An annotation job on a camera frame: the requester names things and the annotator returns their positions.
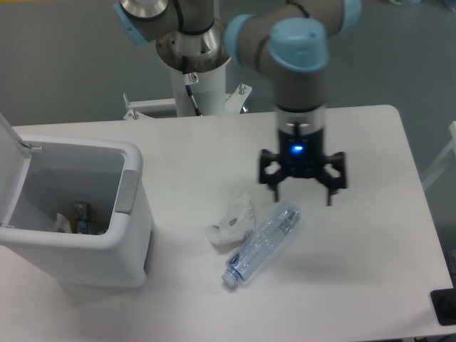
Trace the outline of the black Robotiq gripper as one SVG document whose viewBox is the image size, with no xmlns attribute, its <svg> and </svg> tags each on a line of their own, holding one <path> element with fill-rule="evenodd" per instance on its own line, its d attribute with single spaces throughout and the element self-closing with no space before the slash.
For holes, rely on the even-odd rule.
<svg viewBox="0 0 456 342">
<path fill-rule="evenodd" d="M 287 177 L 320 182 L 327 189 L 327 206 L 332 196 L 348 188 L 346 154 L 324 155 L 323 137 L 323 128 L 298 137 L 278 130 L 279 153 L 261 150 L 258 182 L 273 192 L 275 202 L 279 201 L 279 184 Z"/>
</svg>

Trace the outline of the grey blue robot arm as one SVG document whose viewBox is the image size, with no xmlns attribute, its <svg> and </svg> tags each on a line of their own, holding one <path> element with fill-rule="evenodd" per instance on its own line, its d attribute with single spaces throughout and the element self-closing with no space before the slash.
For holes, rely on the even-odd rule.
<svg viewBox="0 0 456 342">
<path fill-rule="evenodd" d="M 227 113 L 229 61 L 273 83 L 279 150 L 261 151 L 259 183 L 273 192 L 288 177 L 314 179 L 329 195 L 347 188 L 345 153 L 324 152 L 325 70 L 327 39 L 357 22 L 359 1 L 287 1 L 228 24 L 217 19 L 213 1 L 117 1 L 113 9 L 135 45 L 155 44 L 179 116 Z"/>
</svg>

